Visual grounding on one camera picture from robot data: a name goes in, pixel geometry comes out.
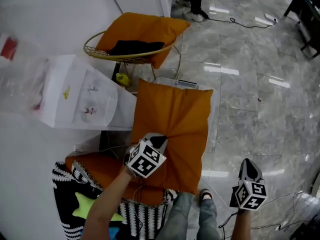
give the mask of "denim jeans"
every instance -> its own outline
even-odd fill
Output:
[[[156,240],[186,240],[188,228],[188,214],[191,193],[180,193],[173,205],[166,224],[156,237]],[[211,199],[205,199],[200,205],[199,231],[197,240],[220,240],[217,232],[217,208]]]

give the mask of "plastic bag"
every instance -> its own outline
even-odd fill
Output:
[[[50,60],[36,46],[0,31],[0,111],[39,110],[49,68]]]

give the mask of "yellow bottle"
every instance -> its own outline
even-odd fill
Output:
[[[129,77],[124,74],[124,73],[117,73],[115,75],[115,78],[116,78],[116,81],[121,85],[121,86],[124,86],[124,87],[130,87],[130,80],[129,80]]]

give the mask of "yellow star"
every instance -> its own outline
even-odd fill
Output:
[[[90,208],[96,200],[86,197],[85,195],[79,192],[75,192],[75,196],[79,202],[79,208],[75,209],[72,215],[75,217],[87,219]],[[115,213],[111,219],[112,222],[123,222],[124,220],[125,220],[124,217],[122,217],[117,213]]]

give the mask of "person's foot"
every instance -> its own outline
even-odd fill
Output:
[[[183,12],[182,14],[188,20],[194,20],[195,22],[202,22],[204,20],[201,14],[194,14],[191,11]]]
[[[211,194],[210,190],[204,188],[204,189],[202,189],[200,191],[200,204],[206,199],[211,199],[212,200],[213,197],[212,197],[212,194]]]
[[[175,2],[180,6],[191,7],[191,3],[185,0],[176,0]]]

